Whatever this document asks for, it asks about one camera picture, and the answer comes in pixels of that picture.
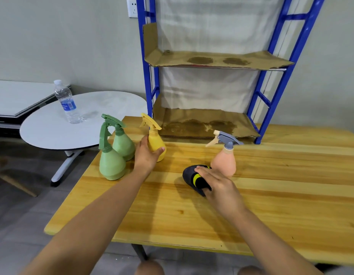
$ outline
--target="person's left arm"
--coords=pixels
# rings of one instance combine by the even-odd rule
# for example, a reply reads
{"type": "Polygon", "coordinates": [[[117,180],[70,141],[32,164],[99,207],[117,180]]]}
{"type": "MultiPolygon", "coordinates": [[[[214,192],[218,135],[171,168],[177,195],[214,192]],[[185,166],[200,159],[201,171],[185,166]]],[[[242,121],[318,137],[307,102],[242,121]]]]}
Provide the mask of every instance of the person's left arm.
{"type": "Polygon", "coordinates": [[[71,219],[20,274],[90,274],[163,151],[151,152],[144,136],[134,170],[71,219]]]}

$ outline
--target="wood grain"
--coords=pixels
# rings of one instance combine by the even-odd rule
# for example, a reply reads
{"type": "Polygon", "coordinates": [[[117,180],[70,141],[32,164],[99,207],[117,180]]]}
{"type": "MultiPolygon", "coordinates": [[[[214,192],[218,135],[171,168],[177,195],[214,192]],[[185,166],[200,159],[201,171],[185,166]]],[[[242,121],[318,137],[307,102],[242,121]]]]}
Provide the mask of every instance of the wood grain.
{"type": "MultiPolygon", "coordinates": [[[[147,128],[125,117],[137,143],[147,128]]],[[[165,138],[167,153],[142,185],[113,241],[212,252],[251,251],[229,223],[186,185],[182,171],[209,164],[221,150],[210,139],[165,138]]],[[[307,259],[354,265],[354,134],[330,128],[270,125],[261,145],[234,148],[234,183],[247,206],[307,259]]],[[[45,228],[57,233],[117,181],[99,173],[99,157],[45,228]]],[[[133,162],[127,163],[128,171],[133,162]]]]}

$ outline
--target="pink bottle body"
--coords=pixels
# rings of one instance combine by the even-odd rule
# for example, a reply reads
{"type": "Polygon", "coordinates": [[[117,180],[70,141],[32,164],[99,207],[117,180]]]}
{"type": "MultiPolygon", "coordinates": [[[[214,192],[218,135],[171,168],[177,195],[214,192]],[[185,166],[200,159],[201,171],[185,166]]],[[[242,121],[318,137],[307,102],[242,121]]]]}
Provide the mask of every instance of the pink bottle body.
{"type": "Polygon", "coordinates": [[[236,160],[233,149],[228,150],[225,147],[212,159],[211,168],[220,171],[226,177],[232,177],[236,172],[236,160]]]}

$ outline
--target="floor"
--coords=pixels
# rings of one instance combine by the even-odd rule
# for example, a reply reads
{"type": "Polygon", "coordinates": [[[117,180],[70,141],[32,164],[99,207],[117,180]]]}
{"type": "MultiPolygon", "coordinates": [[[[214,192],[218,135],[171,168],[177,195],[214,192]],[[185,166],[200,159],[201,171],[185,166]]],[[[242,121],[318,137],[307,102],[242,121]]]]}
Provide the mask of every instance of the floor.
{"type": "MultiPolygon", "coordinates": [[[[17,274],[51,240],[43,229],[97,154],[88,150],[78,157],[57,188],[50,179],[65,160],[64,152],[46,151],[27,144],[0,142],[0,155],[9,159],[6,173],[38,193],[37,198],[0,180],[0,275],[17,274]]],[[[144,247],[163,266],[166,275],[233,275],[239,268],[259,263],[253,257],[144,247]]],[[[112,242],[92,274],[133,274],[139,259],[131,245],[112,242]]],[[[354,268],[341,267],[327,274],[354,275],[354,268]]]]}

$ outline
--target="knee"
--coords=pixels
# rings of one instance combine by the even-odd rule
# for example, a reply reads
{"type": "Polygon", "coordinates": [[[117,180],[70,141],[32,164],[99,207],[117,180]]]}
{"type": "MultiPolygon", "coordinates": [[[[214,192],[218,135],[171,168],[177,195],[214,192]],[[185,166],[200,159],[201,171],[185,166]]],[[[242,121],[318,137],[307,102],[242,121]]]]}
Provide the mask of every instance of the knee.
{"type": "Polygon", "coordinates": [[[256,267],[256,266],[246,266],[241,269],[239,269],[239,272],[237,275],[264,275],[265,273],[263,272],[262,269],[256,267]]]}
{"type": "Polygon", "coordinates": [[[148,260],[139,264],[135,275],[164,275],[164,271],[159,263],[148,260]]]}

